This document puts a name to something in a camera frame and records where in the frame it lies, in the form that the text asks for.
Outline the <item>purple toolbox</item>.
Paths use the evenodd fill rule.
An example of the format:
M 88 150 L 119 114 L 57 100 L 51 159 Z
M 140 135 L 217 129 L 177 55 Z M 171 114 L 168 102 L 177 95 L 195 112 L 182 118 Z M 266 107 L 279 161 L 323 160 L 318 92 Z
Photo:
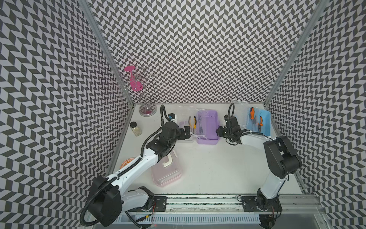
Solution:
M 219 128 L 219 117 L 216 110 L 178 106 L 176 118 L 180 128 L 190 128 L 190 138 L 181 140 L 181 143 L 193 143 L 194 141 L 200 145 L 218 143 L 219 136 L 216 130 Z

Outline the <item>pink toolbox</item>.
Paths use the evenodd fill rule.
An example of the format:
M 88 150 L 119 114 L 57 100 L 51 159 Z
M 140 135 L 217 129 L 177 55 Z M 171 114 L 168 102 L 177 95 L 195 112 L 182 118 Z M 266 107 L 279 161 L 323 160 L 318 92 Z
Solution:
M 181 176 L 179 158 L 174 150 L 152 167 L 152 180 L 158 187 L 165 187 L 179 180 Z

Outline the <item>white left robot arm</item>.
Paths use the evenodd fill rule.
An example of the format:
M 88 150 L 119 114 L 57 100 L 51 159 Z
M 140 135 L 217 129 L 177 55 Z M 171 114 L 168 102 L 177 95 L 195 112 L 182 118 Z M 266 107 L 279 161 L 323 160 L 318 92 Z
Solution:
M 132 191 L 128 188 L 141 174 L 168 156 L 177 141 L 191 137 L 191 127 L 179 127 L 175 114 L 167 114 L 164 105 L 160 107 L 160 119 L 160 127 L 143 142 L 140 154 L 132 162 L 107 177 L 93 179 L 79 217 L 82 226 L 100 223 L 107 227 L 125 212 L 133 224 L 143 227 L 131 217 L 129 211 L 152 210 L 154 194 L 144 186 Z

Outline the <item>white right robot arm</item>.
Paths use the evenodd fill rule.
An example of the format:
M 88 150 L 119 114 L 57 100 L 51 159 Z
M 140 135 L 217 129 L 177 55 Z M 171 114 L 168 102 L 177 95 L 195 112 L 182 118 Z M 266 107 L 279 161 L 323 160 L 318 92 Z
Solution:
M 249 211 L 250 205 L 255 205 L 255 211 L 267 212 L 282 211 L 279 201 L 279 192 L 289 175 L 297 172 L 302 162 L 288 137 L 281 135 L 272 138 L 265 131 L 266 121 L 269 115 L 266 111 L 250 107 L 248 111 L 247 129 L 242 129 L 234 116 L 235 103 L 231 103 L 227 114 L 224 116 L 225 125 L 216 129 L 218 137 L 222 137 L 232 146 L 252 145 L 260 149 L 263 147 L 268 168 L 270 170 L 264 184 L 256 193 L 256 196 L 241 197 L 244 211 Z

